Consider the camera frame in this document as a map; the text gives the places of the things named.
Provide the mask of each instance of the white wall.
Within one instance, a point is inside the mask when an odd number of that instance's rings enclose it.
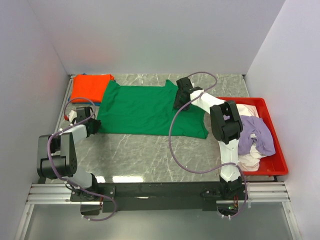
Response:
[[[13,239],[37,179],[38,136],[54,130],[64,70],[26,0],[0,2],[0,239]]]
[[[69,74],[246,74],[284,0],[29,0]]]
[[[305,240],[320,235],[319,68],[320,1],[286,0],[245,79],[250,96],[266,100]]]

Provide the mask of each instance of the cable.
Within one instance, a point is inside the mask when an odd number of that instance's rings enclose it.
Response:
[[[176,114],[174,115],[174,117],[173,117],[173,119],[172,119],[172,122],[171,122],[171,125],[170,125],[169,137],[168,137],[170,153],[171,153],[171,155],[172,155],[173,160],[176,162],[176,164],[179,165],[180,168],[182,168],[182,169],[184,169],[184,170],[186,170],[187,172],[192,173],[192,174],[206,174],[206,173],[212,172],[212,171],[214,171],[214,170],[217,170],[217,169],[222,168],[223,166],[227,166],[227,165],[235,165],[235,166],[239,169],[240,175],[241,175],[241,177],[242,177],[243,180],[244,180],[245,197],[244,197],[244,203],[243,203],[243,205],[241,206],[241,208],[239,209],[239,211],[238,211],[236,214],[234,214],[233,216],[231,216],[231,218],[234,218],[235,216],[237,216],[239,213],[241,213],[241,212],[243,211],[244,207],[246,206],[247,198],[248,198],[246,176],[245,176],[244,172],[240,169],[240,167],[239,167],[236,163],[234,163],[234,162],[226,162],[226,163],[223,163],[223,164],[221,164],[221,165],[219,165],[219,166],[216,166],[216,167],[214,167],[214,168],[211,168],[211,169],[209,169],[209,170],[205,170],[205,171],[194,171],[194,170],[191,170],[191,169],[188,169],[188,168],[184,167],[184,166],[178,161],[178,159],[176,158],[175,153],[174,153],[174,151],[173,151],[173,149],[172,149],[172,145],[171,145],[172,128],[174,127],[174,124],[175,124],[175,121],[176,121],[176,119],[177,119],[178,114],[179,114],[186,106],[190,105],[190,104],[191,104],[192,102],[194,102],[195,100],[201,98],[201,96],[202,96],[206,91],[208,91],[209,89],[212,89],[212,88],[215,87],[215,86],[217,85],[217,83],[218,83],[217,77],[216,77],[215,75],[213,75],[212,73],[209,73],[209,72],[206,72],[206,71],[197,71],[197,72],[194,72],[194,73],[188,75],[187,77],[189,78],[189,77],[191,77],[192,75],[195,75],[195,74],[208,74],[208,75],[210,75],[211,77],[213,77],[213,78],[215,79],[215,83],[214,83],[213,85],[209,86],[208,88],[204,89],[204,92],[202,92],[199,96],[197,96],[196,98],[188,101],[185,105],[183,105],[182,107],[180,107],[180,109],[179,109],[179,110],[176,112]]]
[[[66,114],[67,106],[68,106],[73,100],[76,100],[76,99],[83,99],[83,100],[87,100],[88,102],[90,102],[90,103],[92,104],[92,106],[93,106],[92,114],[91,114],[89,117],[85,118],[84,120],[82,120],[82,121],[80,121],[80,122],[77,122],[76,124],[67,126],[67,127],[64,128],[64,129],[59,130],[59,131],[53,133],[53,134],[49,137],[49,139],[48,139],[48,143],[47,143],[46,149],[47,149],[47,152],[48,152],[48,159],[49,159],[49,162],[50,162],[50,165],[51,165],[51,167],[52,167],[52,170],[53,170],[54,174],[57,176],[58,179],[64,181],[64,184],[67,184],[67,183],[68,183],[68,184],[70,184],[71,186],[74,186],[76,189],[79,189],[79,190],[81,190],[81,191],[83,191],[83,192],[85,192],[85,193],[87,193],[87,194],[89,194],[89,195],[94,195],[94,196],[97,196],[97,197],[101,197],[101,198],[104,198],[104,199],[107,199],[107,200],[113,202],[114,209],[113,209],[113,212],[112,212],[109,216],[106,216],[106,217],[101,218],[101,219],[93,219],[93,218],[89,218],[88,216],[83,216],[83,217],[84,217],[85,219],[87,219],[88,221],[100,222],[100,221],[104,221],[104,220],[107,220],[107,219],[111,218],[111,217],[116,213],[116,211],[117,211],[117,203],[116,203],[116,201],[115,201],[113,198],[109,197],[109,196],[105,196],[105,195],[102,195],[102,194],[99,194],[99,193],[95,193],[95,192],[88,191],[88,190],[80,187],[80,186],[79,186],[78,184],[76,184],[75,182],[69,180],[68,178],[63,178],[63,177],[60,175],[60,173],[58,172],[58,170],[57,170],[57,168],[56,168],[56,166],[55,166],[55,164],[54,164],[54,161],[53,161],[53,159],[52,159],[52,156],[51,156],[50,144],[51,144],[52,139],[53,139],[55,136],[57,136],[57,135],[59,135],[59,134],[62,134],[62,133],[64,133],[65,131],[67,131],[67,130],[75,127],[75,126],[78,126],[78,125],[80,125],[80,124],[83,124],[83,123],[87,122],[87,121],[88,121],[90,118],[92,118],[92,117],[94,116],[94,114],[96,113],[96,106],[95,106],[95,104],[94,104],[90,99],[88,99],[88,98],[86,98],[86,97],[75,97],[75,98],[73,98],[73,99],[70,99],[70,100],[65,104],[65,106],[64,106],[64,108],[63,108],[63,114],[64,114],[65,116],[67,115],[67,114]]]

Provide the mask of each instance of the gray marble tabletop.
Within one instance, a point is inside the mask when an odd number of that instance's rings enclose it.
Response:
[[[164,86],[166,79],[176,80],[187,74],[115,74],[120,85]],[[216,87],[208,93],[215,97],[248,97],[240,74],[217,75]],[[206,88],[214,79],[206,74],[191,77],[195,86]],[[70,104],[67,113],[80,104]],[[63,118],[59,128],[69,122]],[[209,131],[207,139],[173,136],[172,147],[177,159],[189,169],[203,171],[221,164],[218,142],[211,132],[210,115],[204,115]],[[218,181],[220,171],[193,174],[181,169],[173,160],[167,136],[98,133],[76,144],[78,165],[93,173],[99,182],[189,182]],[[270,180],[268,176],[251,176],[250,180]]]

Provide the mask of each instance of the green t-shirt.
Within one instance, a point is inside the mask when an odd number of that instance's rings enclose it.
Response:
[[[170,80],[165,86],[120,86],[110,81],[103,96],[97,119],[100,133],[169,135],[177,110],[173,108],[178,87]],[[172,135],[205,139],[205,111],[191,105],[175,120]]]

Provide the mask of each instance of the folded orange cloth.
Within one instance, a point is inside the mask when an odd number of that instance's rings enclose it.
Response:
[[[101,103],[105,90],[110,80],[115,77],[111,74],[106,75],[77,75],[73,78],[73,88],[71,99],[83,97],[90,99],[94,103]],[[88,102],[84,99],[75,99],[73,103]]]

